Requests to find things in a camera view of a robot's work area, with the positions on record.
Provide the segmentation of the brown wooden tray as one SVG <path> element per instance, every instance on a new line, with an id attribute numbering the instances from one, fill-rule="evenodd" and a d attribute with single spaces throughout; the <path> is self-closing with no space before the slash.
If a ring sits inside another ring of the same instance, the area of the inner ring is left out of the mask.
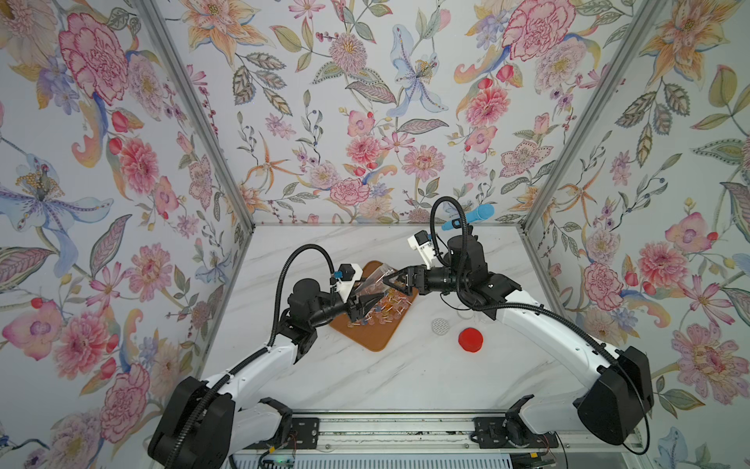
<path id="1" fill-rule="evenodd" d="M 355 291 L 358 287 L 359 284 L 353 290 L 353 296 L 356 296 Z M 407 296 L 411 297 L 413 303 L 418 294 Z M 393 324 L 385 324 L 384 326 L 358 326 L 357 328 L 349 328 L 348 324 L 351 321 L 346 316 L 341 316 L 335 319 L 329 326 L 339 333 L 349 337 L 353 342 L 365 347 L 365 349 L 371 352 L 381 352 L 390 342 L 406 314 L 397 322 L 394 322 Z"/>

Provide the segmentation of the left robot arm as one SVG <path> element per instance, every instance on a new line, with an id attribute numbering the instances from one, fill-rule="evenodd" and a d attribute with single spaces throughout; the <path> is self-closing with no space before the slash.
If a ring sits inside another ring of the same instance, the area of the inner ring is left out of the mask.
<path id="1" fill-rule="evenodd" d="M 294 285 L 281 313 L 273 343 L 208 379 L 178 384 L 148 445 L 148 456 L 164 468 L 220 468 L 255 444 L 284 444 L 291 432 L 291 408 L 260 390 L 291 369 L 312 349 L 318 329 L 341 316 L 362 320 L 384 293 L 326 292 L 314 279 Z"/>

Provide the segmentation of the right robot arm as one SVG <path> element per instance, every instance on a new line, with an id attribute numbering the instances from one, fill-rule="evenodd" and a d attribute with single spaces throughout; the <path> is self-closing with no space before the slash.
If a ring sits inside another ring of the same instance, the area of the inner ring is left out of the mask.
<path id="1" fill-rule="evenodd" d="M 635 347 L 620 350 L 597 340 L 571 320 L 534 302 L 521 286 L 488 269 L 475 236 L 455 236 L 439 259 L 426 232 L 410 238 L 422 264 L 384 277 L 403 294 L 454 293 L 473 312 L 512 328 L 560 362 L 578 389 L 547 397 L 528 394 L 504 412 L 506 435 L 516 445 L 533 435 L 586 431 L 623 446 L 654 405 L 650 363 Z"/>

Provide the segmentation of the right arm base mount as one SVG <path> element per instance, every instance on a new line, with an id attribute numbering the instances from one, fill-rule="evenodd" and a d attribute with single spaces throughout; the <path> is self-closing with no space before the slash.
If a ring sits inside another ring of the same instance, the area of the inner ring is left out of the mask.
<path id="1" fill-rule="evenodd" d="M 505 414 L 473 419 L 470 441 L 481 449 L 554 449 L 559 446 L 555 433 L 536 434 L 521 420 L 521 408 L 533 398 L 523 396 Z"/>

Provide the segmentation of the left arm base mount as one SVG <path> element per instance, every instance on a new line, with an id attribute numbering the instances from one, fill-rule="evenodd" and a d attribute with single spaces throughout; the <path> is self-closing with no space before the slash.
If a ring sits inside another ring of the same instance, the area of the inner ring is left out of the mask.
<path id="1" fill-rule="evenodd" d="M 257 405 L 241 410 L 234 420 L 232 451 L 242 449 L 316 449 L 320 419 L 295 415 L 287 405 L 263 398 Z"/>

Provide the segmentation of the red jar lid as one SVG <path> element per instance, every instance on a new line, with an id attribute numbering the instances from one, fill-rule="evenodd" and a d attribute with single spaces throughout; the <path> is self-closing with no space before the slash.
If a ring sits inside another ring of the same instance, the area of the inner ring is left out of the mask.
<path id="1" fill-rule="evenodd" d="M 484 346 L 484 336 L 476 328 L 465 328 L 458 336 L 460 347 L 469 353 L 478 353 Z"/>

